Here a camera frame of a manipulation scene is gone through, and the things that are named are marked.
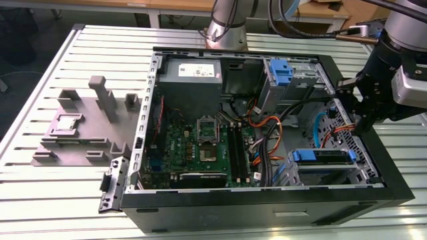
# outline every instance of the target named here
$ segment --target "side panel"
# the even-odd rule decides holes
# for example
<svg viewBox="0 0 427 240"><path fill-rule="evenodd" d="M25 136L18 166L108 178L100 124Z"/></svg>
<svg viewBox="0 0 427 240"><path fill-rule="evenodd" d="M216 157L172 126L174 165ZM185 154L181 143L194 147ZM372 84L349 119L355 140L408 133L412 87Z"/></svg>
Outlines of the side panel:
<svg viewBox="0 0 427 240"><path fill-rule="evenodd" d="M340 224L376 209L385 201L299 202L222 206L124 208L144 232L281 228Z"/></svg>

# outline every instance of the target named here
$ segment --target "blue plastic latch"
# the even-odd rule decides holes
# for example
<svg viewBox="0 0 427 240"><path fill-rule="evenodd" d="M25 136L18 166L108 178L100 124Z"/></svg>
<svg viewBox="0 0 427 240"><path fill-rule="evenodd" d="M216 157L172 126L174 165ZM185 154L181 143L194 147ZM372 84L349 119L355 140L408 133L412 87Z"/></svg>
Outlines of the blue plastic latch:
<svg viewBox="0 0 427 240"><path fill-rule="evenodd" d="M352 162L357 160L357 155L353 150L348 150L348 156Z"/></svg>
<svg viewBox="0 0 427 240"><path fill-rule="evenodd" d="M297 150L301 161L315 161L316 155L313 150Z"/></svg>
<svg viewBox="0 0 427 240"><path fill-rule="evenodd" d="M275 84L277 86L287 86L291 83L293 74L287 60L271 59L269 71L275 77Z"/></svg>
<svg viewBox="0 0 427 240"><path fill-rule="evenodd" d="M293 161L297 162L300 159L300 155L296 151L292 152L292 156L293 156Z"/></svg>

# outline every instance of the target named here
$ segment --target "floor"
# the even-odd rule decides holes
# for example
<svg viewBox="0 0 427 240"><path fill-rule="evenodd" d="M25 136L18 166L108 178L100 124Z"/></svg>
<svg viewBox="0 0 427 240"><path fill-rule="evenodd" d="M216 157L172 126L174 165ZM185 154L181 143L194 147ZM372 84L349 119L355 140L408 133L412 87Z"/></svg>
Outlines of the floor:
<svg viewBox="0 0 427 240"><path fill-rule="evenodd" d="M61 19L54 20L50 10L33 9L38 32L29 37L36 51L36 60L25 65L13 66L0 58L0 79L9 87L6 93L0 94L0 140L22 108L28 96L41 78L41 75L56 55L64 39L76 23L88 25L149 27L148 16L132 13L89 12L64 10ZM208 17L196 16L161 16L161 28L197 30L209 26ZM248 33L269 33L267 21L248 20Z"/></svg>

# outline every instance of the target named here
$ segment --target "cardboard box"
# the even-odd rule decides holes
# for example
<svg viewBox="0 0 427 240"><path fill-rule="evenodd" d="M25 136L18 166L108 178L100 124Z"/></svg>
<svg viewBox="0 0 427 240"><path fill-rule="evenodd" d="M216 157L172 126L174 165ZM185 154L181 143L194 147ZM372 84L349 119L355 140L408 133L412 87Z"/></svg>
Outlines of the cardboard box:
<svg viewBox="0 0 427 240"><path fill-rule="evenodd" d="M349 28L349 26L355 25L359 22L369 21L373 19L387 18L389 15L389 10L376 6L371 3L359 0L344 0L343 2L344 8L351 13L351 19L344 22L341 29Z"/></svg>

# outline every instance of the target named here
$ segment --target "gray metal panel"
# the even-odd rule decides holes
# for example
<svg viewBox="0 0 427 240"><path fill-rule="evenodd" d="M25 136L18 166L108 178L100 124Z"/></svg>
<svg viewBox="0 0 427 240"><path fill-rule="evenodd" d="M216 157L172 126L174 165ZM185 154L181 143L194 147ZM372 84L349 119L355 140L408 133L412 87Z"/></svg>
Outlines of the gray metal panel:
<svg viewBox="0 0 427 240"><path fill-rule="evenodd" d="M427 147L421 143L427 140L427 129L417 116L399 122L385 121L375 126L416 199L399 207L376 210L343 225L152 235L141 233L124 213L100 215L98 186L106 167L29 165L40 138L58 107L54 98L64 88L76 88L80 95L93 97L94 93L88 89L93 70L97 70L98 75L105 75L105 88L112 89L116 97L124 97L128 92L140 93L146 85L152 47L202 48L204 42L196 31L89 25L82 33L73 32L66 42L70 46L65 45L64 53L60 52L54 58L29 103L24 106L0 144L0 149L5 150L0 152L0 164L5 165L0 174L0 238L427 238ZM368 57L361 46L355 43L293 40L263 34L248 34L248 47L253 51L331 55L344 77L355 76Z"/></svg>

